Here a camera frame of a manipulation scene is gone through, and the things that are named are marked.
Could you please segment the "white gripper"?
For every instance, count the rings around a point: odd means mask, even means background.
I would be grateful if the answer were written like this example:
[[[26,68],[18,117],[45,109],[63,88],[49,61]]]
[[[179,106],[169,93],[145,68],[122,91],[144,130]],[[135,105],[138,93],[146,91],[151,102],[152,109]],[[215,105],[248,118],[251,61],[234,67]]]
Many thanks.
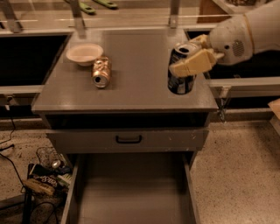
[[[213,28],[209,36],[201,34],[189,42],[202,50],[169,66],[171,74],[178,78],[210,71],[217,62],[217,54],[222,55],[218,64],[223,66],[232,66],[253,56],[254,44],[245,15],[231,17]]]

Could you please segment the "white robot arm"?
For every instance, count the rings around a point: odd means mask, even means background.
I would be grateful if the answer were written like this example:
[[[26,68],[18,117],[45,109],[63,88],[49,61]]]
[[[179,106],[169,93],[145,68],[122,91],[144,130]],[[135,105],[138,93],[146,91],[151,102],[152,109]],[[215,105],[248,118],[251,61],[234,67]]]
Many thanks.
[[[280,50],[280,0],[263,4],[217,24],[208,35],[188,41],[194,52],[169,65],[179,78],[210,71],[216,64],[232,66],[254,54]]]

